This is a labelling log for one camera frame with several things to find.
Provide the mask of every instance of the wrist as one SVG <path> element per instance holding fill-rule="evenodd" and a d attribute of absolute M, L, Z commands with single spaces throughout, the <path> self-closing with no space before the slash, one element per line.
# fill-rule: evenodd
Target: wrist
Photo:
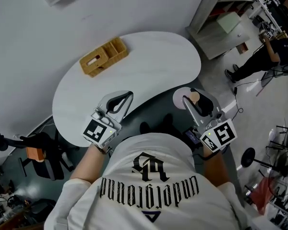
<path fill-rule="evenodd" d="M 202 144 L 203 144 L 203 155 L 206 158 L 210 156 L 213 152 L 204 143 Z"/>
<path fill-rule="evenodd" d="M 94 143 L 92 143 L 88 150 L 92 151 L 92 152 L 96 152 L 98 151 L 101 155 L 107 155 L 108 153 L 108 148 L 107 147 L 104 147 L 103 149 L 97 147 Z"/>

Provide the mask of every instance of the wrist strap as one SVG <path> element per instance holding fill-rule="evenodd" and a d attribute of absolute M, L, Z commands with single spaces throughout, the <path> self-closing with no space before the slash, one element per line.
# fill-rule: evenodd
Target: wrist strap
<path fill-rule="evenodd" d="M 98 146 L 95 145 L 95 147 L 102 153 L 102 154 L 108 154 L 111 150 L 112 150 L 112 147 L 108 147 L 107 148 L 107 151 L 99 148 Z"/>
<path fill-rule="evenodd" d="M 207 157 L 203 157 L 203 156 L 200 155 L 200 154 L 195 154 L 195 155 L 199 156 L 202 160 L 207 161 L 207 160 L 211 159 L 212 157 L 214 157 L 215 155 L 217 155 L 220 151 L 221 151 L 221 150 L 218 150 L 218 151 L 216 151 L 216 152 L 213 152 L 212 154 L 210 154 L 210 155 L 207 156 Z"/>

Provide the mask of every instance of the person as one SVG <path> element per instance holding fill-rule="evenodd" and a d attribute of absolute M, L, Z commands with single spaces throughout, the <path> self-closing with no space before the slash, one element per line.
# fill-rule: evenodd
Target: person
<path fill-rule="evenodd" d="M 233 83 L 255 72 L 268 71 L 278 65 L 288 65 L 288 38 L 270 41 L 264 35 L 264 46 L 249 58 L 242 67 L 233 65 L 234 72 L 225 70 L 225 75 Z"/>
<path fill-rule="evenodd" d="M 211 154 L 204 147 L 204 156 Z M 45 222 L 45 229 L 227 229 L 248 227 L 222 153 L 197 174 L 191 149 L 169 134 L 121 142 L 105 155 L 91 145 Z"/>

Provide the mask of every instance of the person in black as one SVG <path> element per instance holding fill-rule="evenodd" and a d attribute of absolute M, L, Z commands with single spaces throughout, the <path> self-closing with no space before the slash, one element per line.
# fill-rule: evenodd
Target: person in black
<path fill-rule="evenodd" d="M 264 36 L 265 45 L 249 58 L 242 67 L 233 65 L 235 72 L 225 70 L 225 75 L 233 83 L 255 72 L 268 71 L 278 65 L 288 65 L 288 38 L 272 40 Z"/>

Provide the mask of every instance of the kidney-shaped table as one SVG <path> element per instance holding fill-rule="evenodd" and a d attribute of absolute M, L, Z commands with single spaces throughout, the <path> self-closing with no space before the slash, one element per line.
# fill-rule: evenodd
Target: kidney-shaped table
<path fill-rule="evenodd" d="M 55 92 L 52 114 L 60 134 L 71 144 L 88 147 L 82 137 L 85 118 L 106 94 L 133 92 L 132 110 L 152 97 L 193 81 L 201 70 L 195 47 L 168 32 L 140 32 L 121 36 L 129 55 L 91 78 L 79 61 L 65 74 Z"/>

